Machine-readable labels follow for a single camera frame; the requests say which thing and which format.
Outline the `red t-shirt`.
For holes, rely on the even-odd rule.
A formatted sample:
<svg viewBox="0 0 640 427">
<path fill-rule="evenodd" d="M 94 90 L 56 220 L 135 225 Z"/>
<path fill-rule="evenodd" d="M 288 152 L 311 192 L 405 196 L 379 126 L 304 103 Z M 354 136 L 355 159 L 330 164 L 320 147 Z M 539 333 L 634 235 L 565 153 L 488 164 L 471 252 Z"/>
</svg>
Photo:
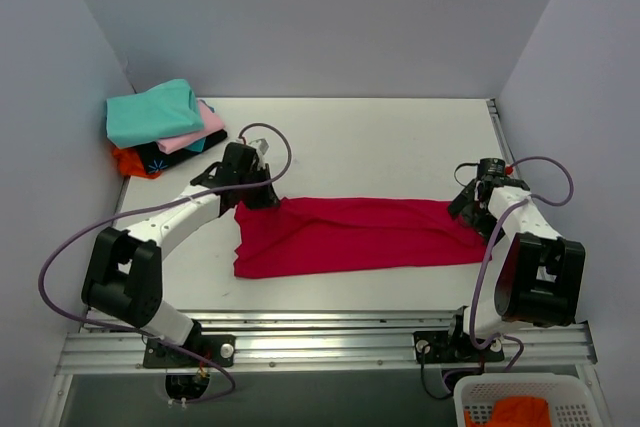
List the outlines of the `red t-shirt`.
<svg viewBox="0 0 640 427">
<path fill-rule="evenodd" d="M 312 197 L 261 210 L 240 205 L 234 273 L 267 279 L 480 262 L 484 240 L 447 207 L 438 200 Z"/>
</svg>

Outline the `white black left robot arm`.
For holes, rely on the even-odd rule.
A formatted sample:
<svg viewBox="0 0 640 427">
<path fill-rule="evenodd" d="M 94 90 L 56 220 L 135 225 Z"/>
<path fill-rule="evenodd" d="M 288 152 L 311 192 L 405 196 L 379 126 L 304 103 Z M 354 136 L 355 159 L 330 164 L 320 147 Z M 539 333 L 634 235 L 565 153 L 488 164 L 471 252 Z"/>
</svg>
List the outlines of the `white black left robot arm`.
<svg viewBox="0 0 640 427">
<path fill-rule="evenodd" d="M 242 204 L 275 207 L 279 199 L 264 161 L 268 143 L 229 143 L 223 158 L 193 178 L 179 205 L 124 230 L 103 229 L 96 237 L 81 292 L 89 307 L 167 341 L 165 352 L 179 366 L 202 352 L 200 324 L 163 300 L 163 261 L 200 227 Z"/>
</svg>

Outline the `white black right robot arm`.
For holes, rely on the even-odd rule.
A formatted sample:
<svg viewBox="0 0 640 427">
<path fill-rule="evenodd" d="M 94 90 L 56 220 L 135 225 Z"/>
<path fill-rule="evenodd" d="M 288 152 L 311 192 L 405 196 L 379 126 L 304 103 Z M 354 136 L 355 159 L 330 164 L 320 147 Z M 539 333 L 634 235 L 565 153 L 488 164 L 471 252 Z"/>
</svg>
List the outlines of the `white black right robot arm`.
<svg viewBox="0 0 640 427">
<path fill-rule="evenodd" d="M 586 250 L 551 227 L 537 199 L 521 180 L 485 174 L 449 205 L 452 219 L 486 241 L 471 304 L 458 310 L 443 337 L 453 358 L 467 359 L 524 324 L 549 328 L 575 322 Z M 508 250 L 492 297 L 483 301 L 484 278 L 501 240 L 508 242 Z"/>
</svg>

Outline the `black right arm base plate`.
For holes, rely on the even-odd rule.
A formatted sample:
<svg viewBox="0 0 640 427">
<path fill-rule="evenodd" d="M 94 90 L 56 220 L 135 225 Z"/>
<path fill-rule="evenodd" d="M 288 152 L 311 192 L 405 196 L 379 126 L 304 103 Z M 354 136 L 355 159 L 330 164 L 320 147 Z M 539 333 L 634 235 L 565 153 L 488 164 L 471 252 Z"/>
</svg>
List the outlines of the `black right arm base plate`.
<svg viewBox="0 0 640 427">
<path fill-rule="evenodd" d="M 463 334 L 451 340 L 448 333 L 441 331 L 415 331 L 413 334 L 414 352 L 417 363 L 453 364 L 453 363 L 488 363 L 502 362 L 505 354 L 501 347 L 493 350 L 476 349 L 469 337 Z"/>
</svg>

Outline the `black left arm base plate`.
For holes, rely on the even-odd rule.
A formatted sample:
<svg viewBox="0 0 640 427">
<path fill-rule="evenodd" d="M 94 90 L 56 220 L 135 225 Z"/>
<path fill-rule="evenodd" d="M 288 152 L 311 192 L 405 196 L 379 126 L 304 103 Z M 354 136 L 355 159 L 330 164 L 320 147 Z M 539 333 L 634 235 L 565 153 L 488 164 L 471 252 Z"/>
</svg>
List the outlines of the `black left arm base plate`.
<svg viewBox="0 0 640 427">
<path fill-rule="evenodd" d="M 193 334 L 182 346 L 200 357 L 213 361 L 221 367 L 234 364 L 236 337 L 227 334 Z M 203 365 L 198 359 L 162 344 L 156 339 L 146 341 L 142 366 L 147 369 L 195 368 Z"/>
</svg>

